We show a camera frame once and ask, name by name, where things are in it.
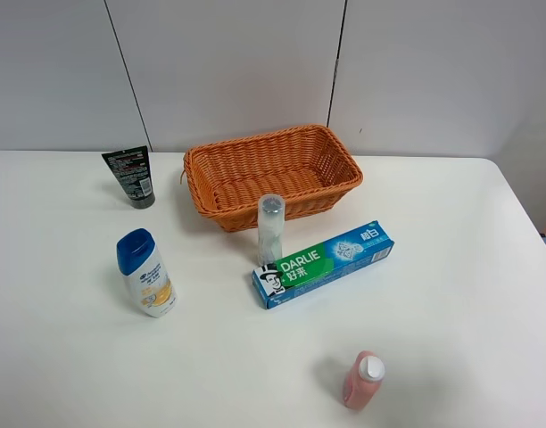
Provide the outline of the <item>clear white spray bottle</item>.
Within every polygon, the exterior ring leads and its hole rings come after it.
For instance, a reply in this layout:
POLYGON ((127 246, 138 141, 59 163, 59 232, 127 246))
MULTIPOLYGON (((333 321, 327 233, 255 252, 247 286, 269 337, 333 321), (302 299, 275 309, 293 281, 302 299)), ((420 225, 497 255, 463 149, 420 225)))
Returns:
POLYGON ((282 258, 281 238, 285 224, 285 200, 273 193, 258 202, 258 263, 260 266, 282 258))

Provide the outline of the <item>orange woven basket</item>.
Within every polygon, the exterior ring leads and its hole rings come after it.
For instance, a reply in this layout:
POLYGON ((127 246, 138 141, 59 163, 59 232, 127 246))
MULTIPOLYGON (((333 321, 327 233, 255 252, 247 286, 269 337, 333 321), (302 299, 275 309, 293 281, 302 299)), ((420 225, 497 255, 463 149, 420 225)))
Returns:
POLYGON ((266 193, 283 197, 292 220, 332 209, 363 181, 338 137, 318 124, 196 146, 183 161, 196 210, 229 233, 257 226, 266 193))

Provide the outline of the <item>Darlie toothpaste box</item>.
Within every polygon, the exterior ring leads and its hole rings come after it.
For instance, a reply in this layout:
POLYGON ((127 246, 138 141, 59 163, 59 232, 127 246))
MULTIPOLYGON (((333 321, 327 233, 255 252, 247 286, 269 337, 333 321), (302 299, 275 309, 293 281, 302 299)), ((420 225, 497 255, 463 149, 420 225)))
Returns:
POLYGON ((273 309, 387 258, 393 246, 375 220, 255 268, 252 284, 264 307, 273 309))

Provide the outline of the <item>white blue shampoo bottle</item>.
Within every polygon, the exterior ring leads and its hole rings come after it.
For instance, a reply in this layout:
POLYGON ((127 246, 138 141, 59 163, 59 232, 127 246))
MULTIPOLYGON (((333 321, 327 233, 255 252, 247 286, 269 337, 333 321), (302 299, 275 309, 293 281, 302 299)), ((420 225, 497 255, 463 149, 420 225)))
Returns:
POLYGON ((176 291, 149 231, 136 229, 116 245, 117 261, 131 300, 150 317, 163 317, 176 306, 176 291))

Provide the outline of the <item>black tube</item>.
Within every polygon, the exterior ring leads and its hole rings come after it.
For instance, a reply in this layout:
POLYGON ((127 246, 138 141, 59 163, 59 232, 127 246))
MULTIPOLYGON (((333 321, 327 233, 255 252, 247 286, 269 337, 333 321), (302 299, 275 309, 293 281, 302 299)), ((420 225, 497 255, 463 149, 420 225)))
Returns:
POLYGON ((154 204, 155 194, 146 145, 103 153, 102 158, 135 209, 146 209, 154 204))

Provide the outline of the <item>pink bottle white cap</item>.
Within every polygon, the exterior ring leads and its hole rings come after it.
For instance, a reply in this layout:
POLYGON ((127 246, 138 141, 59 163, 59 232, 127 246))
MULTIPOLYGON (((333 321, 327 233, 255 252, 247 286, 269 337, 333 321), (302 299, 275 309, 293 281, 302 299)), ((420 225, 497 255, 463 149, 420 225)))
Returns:
POLYGON ((343 383, 344 405, 362 410, 375 396, 384 377, 384 362, 371 351, 360 352, 343 383))

